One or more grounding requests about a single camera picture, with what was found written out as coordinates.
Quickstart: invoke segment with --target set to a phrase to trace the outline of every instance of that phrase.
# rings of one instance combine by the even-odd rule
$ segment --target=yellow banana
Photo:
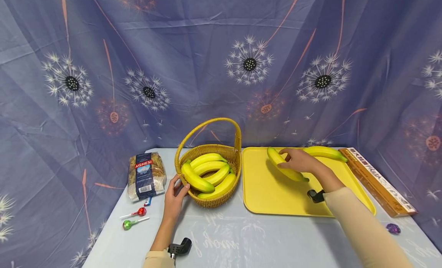
[[[229,174],[230,166],[226,163],[224,163],[224,167],[222,167],[218,172],[215,174],[204,178],[204,180],[208,181],[209,183],[213,184],[216,188],[218,184],[220,184],[224,178]]]
[[[215,187],[215,191],[212,193],[200,193],[198,198],[200,199],[214,199],[226,194],[235,184],[235,174],[229,174],[227,177]]]
[[[202,175],[206,174],[207,172],[219,170],[222,167],[224,167],[225,165],[226,165],[226,163],[224,161],[214,160],[214,161],[209,161],[209,162],[205,162],[203,164],[198,165],[197,167],[194,168],[194,171],[198,176],[201,177]]]
[[[204,154],[202,156],[199,156],[199,157],[195,158],[195,160],[193,160],[191,162],[191,166],[192,166],[192,168],[195,168],[198,165],[201,165],[201,164],[203,164],[205,162],[215,161],[215,160],[220,160],[220,161],[227,162],[227,160],[225,158],[221,157],[220,154],[209,153],[209,154]]]
[[[308,178],[305,178],[301,173],[296,172],[292,169],[284,169],[279,168],[278,164],[285,162],[282,156],[275,150],[275,148],[269,147],[267,148],[267,155],[270,158],[271,163],[273,163],[276,168],[282,172],[282,174],[286,175],[288,178],[291,178],[297,182],[308,182],[310,181]]]
[[[341,152],[325,146],[311,146],[308,148],[303,148],[303,150],[314,157],[328,157],[333,160],[340,160],[343,162],[348,161],[347,158],[341,154]]]
[[[197,190],[200,190],[201,192],[210,193],[215,191],[215,186],[213,184],[209,183],[208,181],[198,177],[196,175],[195,171],[192,169],[189,162],[186,162],[181,166],[181,171],[184,174],[184,178],[186,181]]]

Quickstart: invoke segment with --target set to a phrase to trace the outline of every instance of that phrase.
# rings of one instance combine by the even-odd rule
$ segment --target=yellow tray
[[[347,164],[325,157],[316,157],[330,167],[361,202],[376,213],[358,180]],[[302,173],[309,183],[295,182],[279,172],[267,157],[266,147],[248,147],[242,151],[244,204],[253,213],[334,217],[325,202],[313,203],[307,196],[310,189],[320,192],[321,185],[310,173]]]

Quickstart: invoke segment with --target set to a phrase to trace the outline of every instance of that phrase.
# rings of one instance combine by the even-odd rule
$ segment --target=agnesi logo
[[[143,161],[143,162],[137,163],[137,164],[135,165],[135,169],[137,169],[138,167],[142,167],[142,166],[149,165],[149,164],[152,164],[152,160],[146,160],[146,161]]]

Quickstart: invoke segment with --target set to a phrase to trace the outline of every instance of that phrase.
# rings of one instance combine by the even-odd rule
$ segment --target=brown box
[[[348,166],[364,187],[391,217],[408,216],[417,210],[355,148],[339,151],[348,158]]]

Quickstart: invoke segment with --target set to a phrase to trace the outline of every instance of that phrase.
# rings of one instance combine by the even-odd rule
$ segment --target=sleeve
[[[364,268],[413,268],[388,231],[348,187],[324,195]]]
[[[175,261],[171,259],[167,249],[163,251],[149,251],[143,268],[175,268]]]

